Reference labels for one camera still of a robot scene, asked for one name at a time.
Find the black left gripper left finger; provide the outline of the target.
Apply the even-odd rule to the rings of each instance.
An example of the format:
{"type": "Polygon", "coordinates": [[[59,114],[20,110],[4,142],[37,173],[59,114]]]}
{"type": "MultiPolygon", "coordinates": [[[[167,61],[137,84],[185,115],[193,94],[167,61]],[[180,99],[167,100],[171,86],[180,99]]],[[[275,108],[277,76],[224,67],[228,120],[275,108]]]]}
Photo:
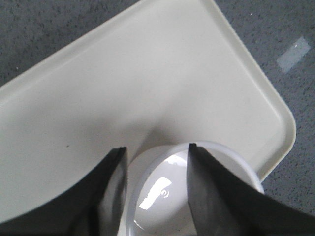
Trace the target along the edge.
{"type": "Polygon", "coordinates": [[[112,149],[47,203],[0,225],[2,236],[116,236],[126,200],[127,148],[112,149]]]}

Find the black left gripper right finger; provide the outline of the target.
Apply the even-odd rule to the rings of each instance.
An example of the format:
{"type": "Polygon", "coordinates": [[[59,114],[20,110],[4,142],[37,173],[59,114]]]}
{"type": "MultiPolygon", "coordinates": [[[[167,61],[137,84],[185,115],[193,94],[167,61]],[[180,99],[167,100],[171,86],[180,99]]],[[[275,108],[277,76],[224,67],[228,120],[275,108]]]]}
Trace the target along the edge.
{"type": "Polygon", "coordinates": [[[254,189],[204,147],[189,145],[187,194],[199,236],[313,236],[315,218],[254,189]]]}

